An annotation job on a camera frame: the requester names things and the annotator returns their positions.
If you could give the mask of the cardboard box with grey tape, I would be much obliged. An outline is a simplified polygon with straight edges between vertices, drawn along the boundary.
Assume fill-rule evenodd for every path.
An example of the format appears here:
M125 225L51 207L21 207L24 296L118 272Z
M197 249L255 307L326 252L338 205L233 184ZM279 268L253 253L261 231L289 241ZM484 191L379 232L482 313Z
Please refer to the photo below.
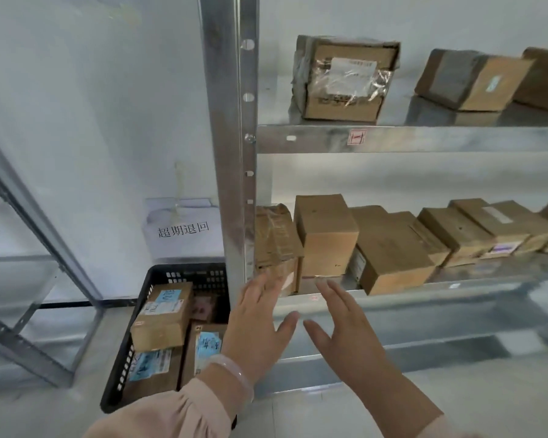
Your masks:
M453 111L501 112L533 63L476 50L434 49L414 91Z

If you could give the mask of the row of cardboard parcels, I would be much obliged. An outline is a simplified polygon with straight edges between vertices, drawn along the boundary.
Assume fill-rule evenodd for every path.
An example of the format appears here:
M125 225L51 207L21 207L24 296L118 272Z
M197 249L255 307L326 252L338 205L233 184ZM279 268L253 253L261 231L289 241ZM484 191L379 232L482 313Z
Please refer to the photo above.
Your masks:
M308 294L303 280L350 273L368 295L425 284L437 269L548 254L548 205L533 212L516 201L451 200L443 208L387 212L348 207L341 194L297 196L256 208L256 272L284 279L280 295Z

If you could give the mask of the person's left hand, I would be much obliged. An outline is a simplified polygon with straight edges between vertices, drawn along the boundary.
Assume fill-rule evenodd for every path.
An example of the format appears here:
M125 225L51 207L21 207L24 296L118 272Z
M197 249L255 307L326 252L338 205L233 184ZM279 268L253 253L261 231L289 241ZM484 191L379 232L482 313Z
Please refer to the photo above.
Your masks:
M231 311L221 353L234 360L256 384L280 359L285 349L275 345L273 310L286 277L263 273L242 287Z

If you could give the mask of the tall box with blue label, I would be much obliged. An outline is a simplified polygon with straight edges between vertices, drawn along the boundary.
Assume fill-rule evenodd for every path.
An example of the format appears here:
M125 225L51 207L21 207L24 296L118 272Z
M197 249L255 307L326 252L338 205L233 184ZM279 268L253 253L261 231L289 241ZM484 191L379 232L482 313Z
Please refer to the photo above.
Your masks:
M177 388L182 389L221 351L227 324L206 324L193 321L183 352L183 364Z

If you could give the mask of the small box with blue label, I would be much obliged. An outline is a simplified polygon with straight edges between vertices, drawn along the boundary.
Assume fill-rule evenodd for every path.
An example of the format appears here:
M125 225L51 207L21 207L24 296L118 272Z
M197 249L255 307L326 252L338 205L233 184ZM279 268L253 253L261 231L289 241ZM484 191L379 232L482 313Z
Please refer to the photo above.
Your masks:
M193 305L191 282L153 286L130 328L136 353L182 347Z

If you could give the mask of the grey metal rack frame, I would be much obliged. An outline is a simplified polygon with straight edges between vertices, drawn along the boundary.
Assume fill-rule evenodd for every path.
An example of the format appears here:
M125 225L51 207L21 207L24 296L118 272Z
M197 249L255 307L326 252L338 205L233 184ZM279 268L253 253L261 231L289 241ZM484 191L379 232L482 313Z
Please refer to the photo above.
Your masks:
M0 150L0 391L70 387L101 299Z

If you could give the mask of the black plastic crate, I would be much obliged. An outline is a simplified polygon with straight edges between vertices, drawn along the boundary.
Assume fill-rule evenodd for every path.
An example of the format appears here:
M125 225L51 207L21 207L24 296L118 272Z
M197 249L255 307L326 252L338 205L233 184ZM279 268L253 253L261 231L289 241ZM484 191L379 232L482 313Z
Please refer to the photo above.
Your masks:
M112 365L109 378L103 390L100 401L100 410L105 414L116 412L120 408L130 405L122 404L123 390L127 382L130 365L136 354L132 344L130 328L137 314L144 306L153 286L160 284L191 282L193 295L217 295L216 318L212 324L226 324L230 312L228 299L228 285L226 265L224 263L191 263L191 264L160 264L148 269L138 296L105 298L100 302L106 309L118 307L132 307L132 315L121 340L117 356ZM184 347L187 342L192 322L189 322Z

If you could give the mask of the white paper wall sign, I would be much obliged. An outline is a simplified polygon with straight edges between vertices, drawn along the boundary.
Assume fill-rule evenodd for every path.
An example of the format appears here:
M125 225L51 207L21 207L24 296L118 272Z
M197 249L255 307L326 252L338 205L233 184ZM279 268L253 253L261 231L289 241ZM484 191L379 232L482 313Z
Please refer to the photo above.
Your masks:
M147 198L142 224L155 263L224 257L219 207L208 198Z

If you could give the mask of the person's right forearm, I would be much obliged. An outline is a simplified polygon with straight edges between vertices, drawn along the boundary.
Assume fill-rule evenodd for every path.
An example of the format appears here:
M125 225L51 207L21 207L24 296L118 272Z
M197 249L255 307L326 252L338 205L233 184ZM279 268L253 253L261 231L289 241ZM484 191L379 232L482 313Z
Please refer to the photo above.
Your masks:
M383 438L473 438L453 427L423 391L402 374L366 384L358 398Z

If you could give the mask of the pinkish brown parcel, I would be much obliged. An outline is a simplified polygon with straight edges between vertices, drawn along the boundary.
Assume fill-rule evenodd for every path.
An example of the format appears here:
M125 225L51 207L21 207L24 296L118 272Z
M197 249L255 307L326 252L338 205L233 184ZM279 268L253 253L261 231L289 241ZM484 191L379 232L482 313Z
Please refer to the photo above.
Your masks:
M219 298L213 294L196 294L193 296L190 319L191 322L211 324L216 318Z

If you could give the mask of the person's right hand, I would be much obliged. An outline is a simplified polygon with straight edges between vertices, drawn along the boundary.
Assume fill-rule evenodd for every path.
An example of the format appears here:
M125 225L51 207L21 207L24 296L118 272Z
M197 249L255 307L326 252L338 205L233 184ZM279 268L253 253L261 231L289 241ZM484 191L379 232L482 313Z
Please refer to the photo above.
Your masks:
M357 394L366 384L379 385L381 378L400 374L354 297L330 280L317 280L316 287L334 323L329 335L333 351L323 359L339 379Z

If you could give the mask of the flat box with blue label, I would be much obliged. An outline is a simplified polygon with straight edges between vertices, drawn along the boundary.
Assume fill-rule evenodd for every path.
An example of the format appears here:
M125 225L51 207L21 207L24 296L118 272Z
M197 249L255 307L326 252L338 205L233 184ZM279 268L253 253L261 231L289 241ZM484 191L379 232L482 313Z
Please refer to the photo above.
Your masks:
M136 353L127 375L122 404L166 391L176 391L183 347Z

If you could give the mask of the tape-wrapped cardboard box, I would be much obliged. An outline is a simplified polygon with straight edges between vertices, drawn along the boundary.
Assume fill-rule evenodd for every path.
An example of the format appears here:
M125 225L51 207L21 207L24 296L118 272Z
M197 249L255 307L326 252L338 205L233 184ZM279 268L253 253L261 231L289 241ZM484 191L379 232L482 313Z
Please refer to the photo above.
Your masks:
M400 51L398 41L299 35L292 94L301 117L375 123Z

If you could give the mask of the white jade bangle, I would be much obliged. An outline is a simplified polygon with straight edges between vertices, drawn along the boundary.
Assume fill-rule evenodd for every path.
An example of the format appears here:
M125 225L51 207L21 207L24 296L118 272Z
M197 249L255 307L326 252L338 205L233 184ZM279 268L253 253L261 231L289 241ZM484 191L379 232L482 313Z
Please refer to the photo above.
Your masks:
M207 359L207 365L217 365L224 368L232 376L234 376L238 382L243 386L246 392L246 404L251 404L254 401L254 384L247 378L247 376L242 371L242 368L231 358L227 357L224 354L213 354Z

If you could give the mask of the grey steel shelving rack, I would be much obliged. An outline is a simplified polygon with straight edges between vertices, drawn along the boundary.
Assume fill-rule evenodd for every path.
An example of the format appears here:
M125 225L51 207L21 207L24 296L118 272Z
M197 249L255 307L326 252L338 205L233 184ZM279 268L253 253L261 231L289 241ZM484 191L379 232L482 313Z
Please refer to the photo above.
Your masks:
M347 124L258 125L259 0L198 0L228 297L254 274L257 154L548 152L548 127L364 126L359 145ZM390 357L404 370L539 354L548 350L548 313L531 293L548 281L548 256L509 259L469 278L440 272L420 290L362 304Z

